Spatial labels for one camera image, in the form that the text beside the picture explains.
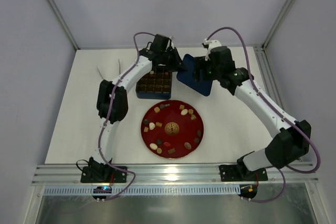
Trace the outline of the blue chocolate tin box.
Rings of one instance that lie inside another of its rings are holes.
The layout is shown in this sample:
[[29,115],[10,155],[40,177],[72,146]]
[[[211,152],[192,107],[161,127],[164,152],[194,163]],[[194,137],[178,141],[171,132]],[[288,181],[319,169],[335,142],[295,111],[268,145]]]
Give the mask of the blue chocolate tin box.
[[169,100],[172,94],[172,73],[164,69],[152,70],[136,84],[139,99]]

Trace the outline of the blue tin lid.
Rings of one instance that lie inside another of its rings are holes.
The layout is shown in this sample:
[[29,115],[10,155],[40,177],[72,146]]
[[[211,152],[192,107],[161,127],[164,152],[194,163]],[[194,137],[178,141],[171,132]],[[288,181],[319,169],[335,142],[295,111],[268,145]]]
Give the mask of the blue tin lid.
[[195,80],[194,67],[196,62],[191,55],[186,54],[182,61],[186,65],[187,71],[179,71],[176,75],[177,80],[197,93],[205,97],[209,96],[212,89],[212,81]]

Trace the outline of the metal serving tongs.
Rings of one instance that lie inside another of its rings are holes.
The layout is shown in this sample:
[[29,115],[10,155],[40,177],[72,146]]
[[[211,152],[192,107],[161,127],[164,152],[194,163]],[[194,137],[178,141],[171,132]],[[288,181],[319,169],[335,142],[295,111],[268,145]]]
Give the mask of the metal serving tongs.
[[121,62],[120,59],[112,60],[111,62],[96,65],[97,72],[100,78],[103,80],[113,80],[121,74]]

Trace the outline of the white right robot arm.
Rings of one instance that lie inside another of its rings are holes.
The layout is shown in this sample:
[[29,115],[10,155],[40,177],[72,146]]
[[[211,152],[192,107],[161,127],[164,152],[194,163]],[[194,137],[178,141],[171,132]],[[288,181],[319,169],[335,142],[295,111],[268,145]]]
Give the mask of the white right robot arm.
[[284,112],[257,85],[250,67],[237,68],[231,50],[217,40],[203,44],[207,53],[195,58],[196,81],[217,80],[246,104],[268,130],[272,140],[267,147],[248,153],[237,160],[238,175],[246,180],[267,167],[281,169],[303,157],[309,151],[311,126],[306,121],[297,121]]

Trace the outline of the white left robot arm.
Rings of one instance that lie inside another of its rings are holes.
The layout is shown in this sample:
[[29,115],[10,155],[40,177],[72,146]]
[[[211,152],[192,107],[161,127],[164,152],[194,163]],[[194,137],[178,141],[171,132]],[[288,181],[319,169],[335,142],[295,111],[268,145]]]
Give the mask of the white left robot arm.
[[128,93],[150,71],[159,67],[168,72],[186,70],[170,37],[156,34],[143,49],[136,50],[136,60],[112,81],[102,80],[97,97],[98,116],[102,120],[98,144],[81,169],[82,183],[124,183],[130,170],[113,164],[111,148],[120,122],[128,113]]

